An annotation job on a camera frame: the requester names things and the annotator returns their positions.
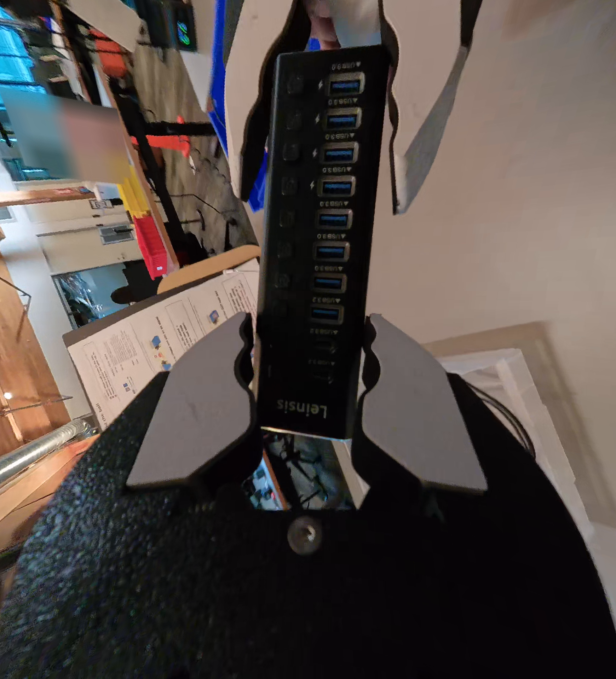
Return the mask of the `grey desk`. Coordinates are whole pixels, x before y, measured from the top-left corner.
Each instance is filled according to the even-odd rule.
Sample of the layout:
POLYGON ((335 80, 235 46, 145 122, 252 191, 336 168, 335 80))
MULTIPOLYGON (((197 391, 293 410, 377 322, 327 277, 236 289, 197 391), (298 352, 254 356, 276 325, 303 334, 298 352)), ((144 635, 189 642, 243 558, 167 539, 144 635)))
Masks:
POLYGON ((616 616, 616 1, 484 1, 400 216, 389 171, 368 312, 440 355, 521 350, 616 616))

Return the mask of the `black multi-port USB hub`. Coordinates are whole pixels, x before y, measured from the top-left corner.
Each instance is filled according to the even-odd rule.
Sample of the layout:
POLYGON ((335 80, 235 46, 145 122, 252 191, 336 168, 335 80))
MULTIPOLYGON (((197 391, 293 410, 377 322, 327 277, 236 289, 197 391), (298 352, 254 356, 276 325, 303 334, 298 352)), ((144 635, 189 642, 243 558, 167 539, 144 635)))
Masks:
POLYGON ((277 59, 255 341, 263 429, 353 435, 389 63, 382 45, 277 59))

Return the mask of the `red plastic bin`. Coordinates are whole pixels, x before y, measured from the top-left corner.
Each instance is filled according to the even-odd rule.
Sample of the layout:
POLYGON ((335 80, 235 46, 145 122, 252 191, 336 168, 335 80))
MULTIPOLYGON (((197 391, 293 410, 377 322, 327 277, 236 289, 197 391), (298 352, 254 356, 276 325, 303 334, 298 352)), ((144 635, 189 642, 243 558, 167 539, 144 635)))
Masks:
POLYGON ((171 260, 153 216, 144 213, 132 216, 132 220, 135 238, 151 279, 167 275, 171 260))

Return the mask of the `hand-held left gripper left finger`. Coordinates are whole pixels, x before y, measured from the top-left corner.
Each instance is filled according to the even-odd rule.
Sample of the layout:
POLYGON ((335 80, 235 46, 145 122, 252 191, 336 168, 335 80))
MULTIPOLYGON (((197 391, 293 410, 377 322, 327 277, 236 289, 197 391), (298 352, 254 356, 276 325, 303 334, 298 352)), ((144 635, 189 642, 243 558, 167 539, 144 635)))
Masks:
POLYGON ((241 485, 260 466, 262 435, 251 384, 253 319, 238 312, 168 373, 126 486, 147 491, 241 485))

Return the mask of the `person's right hand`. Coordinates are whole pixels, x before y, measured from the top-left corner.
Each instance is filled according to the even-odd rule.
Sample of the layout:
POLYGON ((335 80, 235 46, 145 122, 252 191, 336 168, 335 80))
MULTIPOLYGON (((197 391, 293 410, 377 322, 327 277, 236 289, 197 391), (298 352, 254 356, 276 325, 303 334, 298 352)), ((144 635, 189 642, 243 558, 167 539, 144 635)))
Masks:
POLYGON ((309 47, 318 44, 320 50, 340 49, 329 1, 303 1, 303 5, 311 23, 309 47))

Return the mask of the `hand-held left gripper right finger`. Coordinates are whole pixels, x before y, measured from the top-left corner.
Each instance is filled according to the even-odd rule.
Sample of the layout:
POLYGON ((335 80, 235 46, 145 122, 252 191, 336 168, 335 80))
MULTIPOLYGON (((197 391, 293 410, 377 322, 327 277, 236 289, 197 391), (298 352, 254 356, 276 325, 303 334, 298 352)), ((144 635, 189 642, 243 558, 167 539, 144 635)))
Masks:
POLYGON ((485 493, 487 479, 448 374, 432 354, 373 313, 365 320, 362 357, 351 459, 369 489, 485 493))

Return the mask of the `silver ribbed air duct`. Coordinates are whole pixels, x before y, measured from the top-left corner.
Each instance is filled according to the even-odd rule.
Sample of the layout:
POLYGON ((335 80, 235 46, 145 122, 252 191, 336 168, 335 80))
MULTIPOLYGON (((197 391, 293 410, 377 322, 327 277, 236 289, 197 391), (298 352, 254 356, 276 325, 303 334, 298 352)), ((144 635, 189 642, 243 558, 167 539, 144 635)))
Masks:
POLYGON ((0 486, 67 444, 90 437, 97 429, 85 418, 69 423, 0 457, 0 486))

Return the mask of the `printed instruction sheet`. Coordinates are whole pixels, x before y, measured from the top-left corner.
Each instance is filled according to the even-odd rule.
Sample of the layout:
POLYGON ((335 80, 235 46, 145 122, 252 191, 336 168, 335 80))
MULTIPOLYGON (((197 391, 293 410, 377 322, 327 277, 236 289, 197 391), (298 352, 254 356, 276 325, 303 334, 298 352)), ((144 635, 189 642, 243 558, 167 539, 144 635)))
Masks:
POLYGON ((252 259, 110 314, 63 336, 101 431, 153 377, 239 312, 255 316, 260 265, 252 259))

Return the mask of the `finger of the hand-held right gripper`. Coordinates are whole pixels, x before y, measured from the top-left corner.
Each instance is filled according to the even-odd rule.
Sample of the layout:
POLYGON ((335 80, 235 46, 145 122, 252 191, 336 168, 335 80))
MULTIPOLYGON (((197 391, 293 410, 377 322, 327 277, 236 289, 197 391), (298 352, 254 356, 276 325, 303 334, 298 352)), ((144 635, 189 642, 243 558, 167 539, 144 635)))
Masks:
POLYGON ((380 37, 391 57, 388 147, 394 215, 430 174, 452 113, 482 1, 381 1, 380 37))
POLYGON ((247 201, 260 167, 253 159, 252 114, 261 101, 262 83, 272 47, 280 38, 293 1, 242 1, 226 63, 224 113, 230 182, 247 201))

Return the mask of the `clear plastic bin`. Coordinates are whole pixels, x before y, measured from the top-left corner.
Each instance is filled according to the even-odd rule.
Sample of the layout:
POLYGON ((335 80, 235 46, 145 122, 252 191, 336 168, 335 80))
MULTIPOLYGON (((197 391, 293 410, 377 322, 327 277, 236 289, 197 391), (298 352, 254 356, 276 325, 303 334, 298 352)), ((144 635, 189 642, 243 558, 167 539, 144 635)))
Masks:
POLYGON ((519 349, 501 349, 438 357, 460 375, 546 474, 588 542, 594 527, 577 489, 574 471, 553 420, 519 349))

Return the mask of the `black charger case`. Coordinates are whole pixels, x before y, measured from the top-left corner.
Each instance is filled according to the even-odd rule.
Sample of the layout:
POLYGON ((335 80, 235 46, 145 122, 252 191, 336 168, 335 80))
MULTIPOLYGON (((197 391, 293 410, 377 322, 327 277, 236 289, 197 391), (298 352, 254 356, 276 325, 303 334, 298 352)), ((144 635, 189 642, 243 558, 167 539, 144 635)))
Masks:
POLYGON ((192 3, 190 1, 171 1, 169 12, 175 47, 181 51, 196 53, 198 51, 198 40, 192 3))

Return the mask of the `instruction sheet on stand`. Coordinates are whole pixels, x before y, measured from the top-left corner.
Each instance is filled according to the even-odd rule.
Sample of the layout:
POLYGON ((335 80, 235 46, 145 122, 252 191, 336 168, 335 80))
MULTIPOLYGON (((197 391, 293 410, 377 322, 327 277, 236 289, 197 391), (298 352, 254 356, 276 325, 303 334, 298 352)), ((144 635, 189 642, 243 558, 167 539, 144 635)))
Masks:
POLYGON ((261 248, 258 245, 244 245, 221 254, 186 265, 162 278, 158 286, 158 294, 165 294, 186 285, 197 284, 203 280, 236 269, 247 262, 258 260, 261 248))

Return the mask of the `yellow plastic bin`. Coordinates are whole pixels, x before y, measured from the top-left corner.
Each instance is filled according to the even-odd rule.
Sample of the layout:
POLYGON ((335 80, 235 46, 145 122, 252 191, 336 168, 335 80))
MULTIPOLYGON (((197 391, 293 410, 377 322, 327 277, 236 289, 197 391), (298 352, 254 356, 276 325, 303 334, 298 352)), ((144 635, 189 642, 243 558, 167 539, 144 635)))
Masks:
POLYGON ((124 181, 116 186, 125 210, 132 219, 140 219, 150 214, 150 205, 135 174, 125 177, 124 181))

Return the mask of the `orange traffic cone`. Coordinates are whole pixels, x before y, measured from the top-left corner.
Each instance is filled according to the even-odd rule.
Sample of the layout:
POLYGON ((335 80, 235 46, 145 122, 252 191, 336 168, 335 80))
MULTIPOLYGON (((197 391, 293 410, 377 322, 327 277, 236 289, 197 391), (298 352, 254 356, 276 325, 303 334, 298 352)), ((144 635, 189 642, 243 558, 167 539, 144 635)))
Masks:
MULTIPOLYGON (((185 120, 181 115, 177 115, 175 122, 184 123, 185 120)), ((131 124, 126 123, 127 131, 132 132, 133 127, 134 126, 131 124)), ((139 152, 136 136, 133 134, 130 134, 129 136, 131 137, 133 148, 139 152)), ((185 137, 183 135, 147 135, 146 138, 150 147, 153 149, 169 149, 172 151, 178 151, 185 158, 190 155, 190 137, 185 137)))

